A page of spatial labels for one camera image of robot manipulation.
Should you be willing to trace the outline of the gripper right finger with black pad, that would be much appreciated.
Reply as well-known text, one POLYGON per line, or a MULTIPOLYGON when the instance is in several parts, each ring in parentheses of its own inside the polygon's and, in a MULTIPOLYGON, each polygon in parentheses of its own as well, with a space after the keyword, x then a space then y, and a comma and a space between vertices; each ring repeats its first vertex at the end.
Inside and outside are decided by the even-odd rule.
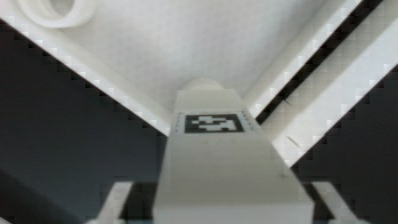
POLYGON ((370 221, 358 217, 333 183, 314 181, 305 182, 305 186, 314 188, 321 202, 326 204, 326 208, 330 209, 333 218, 330 219, 328 224, 372 224, 370 221))

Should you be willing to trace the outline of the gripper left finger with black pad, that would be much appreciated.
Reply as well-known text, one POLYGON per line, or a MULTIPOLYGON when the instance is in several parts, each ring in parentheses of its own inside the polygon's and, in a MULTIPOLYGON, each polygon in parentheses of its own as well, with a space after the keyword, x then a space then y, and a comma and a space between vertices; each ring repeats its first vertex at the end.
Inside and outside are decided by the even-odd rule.
POLYGON ((84 224, 127 224, 122 214, 132 187, 132 182, 115 183, 99 216, 84 224))

